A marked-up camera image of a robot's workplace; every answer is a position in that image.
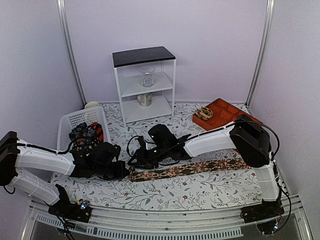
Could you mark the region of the cream floral paisley tie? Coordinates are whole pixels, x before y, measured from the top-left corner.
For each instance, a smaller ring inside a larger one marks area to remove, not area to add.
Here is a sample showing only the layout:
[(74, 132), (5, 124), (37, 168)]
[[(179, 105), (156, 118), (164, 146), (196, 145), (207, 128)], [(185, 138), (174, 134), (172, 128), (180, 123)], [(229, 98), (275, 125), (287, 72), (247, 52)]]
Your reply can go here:
[(241, 157), (238, 157), (189, 163), (165, 169), (136, 171), (134, 167), (130, 167), (128, 179), (131, 182), (145, 182), (206, 172), (247, 169), (251, 169), (251, 167), (247, 165)]

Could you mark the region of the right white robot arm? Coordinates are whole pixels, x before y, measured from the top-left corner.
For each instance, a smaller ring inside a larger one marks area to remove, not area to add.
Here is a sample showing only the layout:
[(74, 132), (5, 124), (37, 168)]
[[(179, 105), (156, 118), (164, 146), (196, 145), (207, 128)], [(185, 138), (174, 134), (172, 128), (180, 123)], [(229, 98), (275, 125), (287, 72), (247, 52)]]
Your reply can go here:
[(128, 165), (154, 169), (167, 158), (190, 160), (214, 151), (235, 149), (257, 176), (262, 191), (258, 213), (262, 218), (269, 218), (278, 210), (283, 193), (277, 178), (277, 151), (272, 151), (269, 135), (273, 132), (269, 126), (253, 121), (244, 114), (224, 126), (180, 138), (176, 138), (164, 124), (157, 124), (148, 131), (155, 147), (147, 149), (144, 138), (139, 136), (140, 147), (131, 154)]

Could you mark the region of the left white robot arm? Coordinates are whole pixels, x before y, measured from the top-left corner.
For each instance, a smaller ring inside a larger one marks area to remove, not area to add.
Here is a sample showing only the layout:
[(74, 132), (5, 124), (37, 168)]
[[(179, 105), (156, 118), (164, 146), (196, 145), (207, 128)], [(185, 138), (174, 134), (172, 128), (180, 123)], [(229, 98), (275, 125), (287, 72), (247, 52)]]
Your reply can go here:
[(70, 217), (75, 210), (65, 188), (48, 183), (28, 170), (55, 172), (71, 178), (119, 180), (129, 174), (126, 163), (119, 160), (120, 151), (120, 146), (109, 142), (98, 143), (88, 153), (70, 147), (58, 151), (27, 143), (16, 132), (9, 131), (0, 140), (0, 184), (54, 205), (63, 217)]

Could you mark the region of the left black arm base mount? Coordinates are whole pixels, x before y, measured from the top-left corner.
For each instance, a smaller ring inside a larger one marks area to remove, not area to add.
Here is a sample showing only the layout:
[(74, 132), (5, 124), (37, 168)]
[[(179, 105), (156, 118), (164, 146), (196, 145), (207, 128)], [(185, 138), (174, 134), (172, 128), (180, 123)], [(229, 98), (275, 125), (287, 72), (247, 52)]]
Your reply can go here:
[(82, 198), (75, 203), (60, 199), (57, 203), (49, 205), (48, 213), (67, 220), (88, 223), (92, 208), (88, 200)]

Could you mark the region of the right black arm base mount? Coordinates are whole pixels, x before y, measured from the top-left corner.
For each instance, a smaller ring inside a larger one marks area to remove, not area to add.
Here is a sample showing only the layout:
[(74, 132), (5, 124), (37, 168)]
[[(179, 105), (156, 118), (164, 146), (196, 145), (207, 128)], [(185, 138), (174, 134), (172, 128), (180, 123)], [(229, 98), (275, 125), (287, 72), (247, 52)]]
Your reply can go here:
[(245, 223), (253, 223), (262, 220), (271, 219), (270, 221), (258, 223), (257, 230), (262, 235), (273, 235), (279, 232), (288, 222), (292, 213), (292, 203), (289, 201), (289, 211), (286, 220), (283, 218), (285, 213), (281, 201), (262, 201), (262, 203), (252, 206), (243, 207), (240, 217)]

